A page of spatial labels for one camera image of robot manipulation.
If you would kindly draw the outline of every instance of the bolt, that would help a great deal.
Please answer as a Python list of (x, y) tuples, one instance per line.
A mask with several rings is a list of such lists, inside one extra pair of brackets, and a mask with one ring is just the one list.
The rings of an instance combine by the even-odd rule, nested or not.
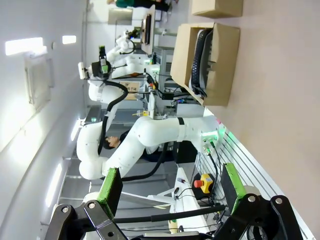
[(62, 208), (62, 212), (63, 213), (66, 213), (66, 212), (68, 212), (68, 210), (69, 210), (69, 208), (66, 206), (66, 207), (64, 207), (64, 208)]
[(91, 202), (88, 206), (90, 209), (93, 209), (96, 206), (96, 204), (94, 202)]
[(255, 200), (256, 200), (255, 196), (250, 196), (250, 197), (248, 197), (248, 201), (249, 201), (250, 203), (253, 203)]
[(275, 200), (275, 202), (276, 202), (277, 204), (282, 204), (282, 199), (279, 197), (279, 198), (277, 198), (277, 199)]

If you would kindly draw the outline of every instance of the cardboard box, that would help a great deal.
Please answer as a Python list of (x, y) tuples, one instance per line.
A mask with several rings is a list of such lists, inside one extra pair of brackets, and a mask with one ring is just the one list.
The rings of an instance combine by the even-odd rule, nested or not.
[[(210, 61), (215, 64), (208, 74), (207, 97), (202, 99), (188, 86), (198, 33), (205, 28), (213, 28)], [(227, 106), (236, 69), (239, 41), (240, 29), (237, 27), (219, 23), (182, 24), (176, 37), (170, 72), (172, 79), (204, 106)]]
[[(129, 92), (139, 92), (140, 82), (138, 81), (120, 81), (120, 84), (126, 86)], [(137, 100), (134, 93), (129, 93), (124, 100)]]
[(241, 17), (243, 0), (192, 0), (193, 15), (207, 18)]

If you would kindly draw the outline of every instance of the green shirt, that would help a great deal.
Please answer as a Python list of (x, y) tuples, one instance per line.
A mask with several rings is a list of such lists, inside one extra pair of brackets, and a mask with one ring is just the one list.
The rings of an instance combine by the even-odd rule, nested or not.
[(126, 8), (126, 7), (132, 7), (134, 5), (135, 0), (117, 0), (115, 2), (115, 5), (118, 8)]

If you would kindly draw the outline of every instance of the beige floor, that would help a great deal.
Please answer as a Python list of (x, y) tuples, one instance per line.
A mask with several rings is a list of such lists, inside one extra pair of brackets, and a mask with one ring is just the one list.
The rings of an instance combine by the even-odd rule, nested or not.
[[(320, 1), (244, 0), (243, 17), (216, 22), (240, 27), (228, 107), (212, 112), (289, 197), (320, 238)], [(163, 27), (210, 22), (180, 0)], [(175, 39), (161, 37), (160, 45)]]

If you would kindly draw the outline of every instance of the person in green shirt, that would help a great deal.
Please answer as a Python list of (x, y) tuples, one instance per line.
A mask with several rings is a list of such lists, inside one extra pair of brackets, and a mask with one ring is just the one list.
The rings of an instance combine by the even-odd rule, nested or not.
[(163, 12), (168, 12), (171, 8), (171, 5), (164, 2), (158, 2), (158, 1), (152, 1), (152, 0), (107, 0), (107, 4), (114, 3), (118, 8), (127, 8), (127, 7), (133, 7), (133, 8), (151, 8), (152, 5), (155, 5), (156, 10), (160, 10)]

